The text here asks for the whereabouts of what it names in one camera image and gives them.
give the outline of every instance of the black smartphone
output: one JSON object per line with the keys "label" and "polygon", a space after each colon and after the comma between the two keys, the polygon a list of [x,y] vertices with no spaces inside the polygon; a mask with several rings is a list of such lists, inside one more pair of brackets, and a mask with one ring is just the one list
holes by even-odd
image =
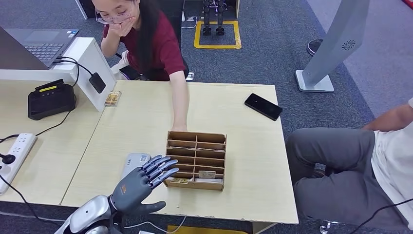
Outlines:
{"label": "black smartphone", "polygon": [[251,94],[244,102],[247,107],[267,116],[273,121],[277,120],[282,112],[282,108],[264,98]]}
{"label": "black smartphone", "polygon": [[137,80],[141,76],[139,72],[133,69],[130,65],[119,69],[119,71],[129,80]]}

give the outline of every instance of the laptop keyboard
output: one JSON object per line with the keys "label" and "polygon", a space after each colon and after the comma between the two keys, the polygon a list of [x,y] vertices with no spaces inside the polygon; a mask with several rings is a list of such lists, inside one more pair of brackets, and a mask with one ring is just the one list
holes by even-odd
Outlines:
{"label": "laptop keyboard", "polygon": [[51,60],[59,52],[64,44],[57,43],[36,43],[23,44],[30,53],[32,53],[39,60]]}

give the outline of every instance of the robot thumb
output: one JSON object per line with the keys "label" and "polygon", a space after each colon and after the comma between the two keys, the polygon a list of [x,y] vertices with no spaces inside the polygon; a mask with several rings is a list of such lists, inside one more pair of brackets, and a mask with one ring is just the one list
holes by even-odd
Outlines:
{"label": "robot thumb", "polygon": [[149,214],[163,209],[166,205],[167,204],[164,201],[159,201],[153,204],[142,204],[138,207],[137,212],[139,214]]}

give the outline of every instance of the laptop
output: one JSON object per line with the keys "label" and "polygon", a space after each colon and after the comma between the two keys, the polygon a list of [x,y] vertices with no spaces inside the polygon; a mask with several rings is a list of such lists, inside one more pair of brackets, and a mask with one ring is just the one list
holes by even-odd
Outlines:
{"label": "laptop", "polygon": [[56,57],[65,52],[78,32],[77,29],[0,27],[0,69],[49,70]]}

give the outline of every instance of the woman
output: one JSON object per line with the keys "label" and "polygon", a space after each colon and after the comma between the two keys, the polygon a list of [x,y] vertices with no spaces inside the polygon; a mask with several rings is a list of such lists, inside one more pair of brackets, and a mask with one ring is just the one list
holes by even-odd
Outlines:
{"label": "woman", "polygon": [[102,53],[113,56],[119,43],[127,51],[112,70],[121,79],[119,69],[130,65],[147,79],[168,81],[172,86],[173,131],[187,131],[189,106],[187,69],[175,32],[154,0],[92,0],[105,24]]}

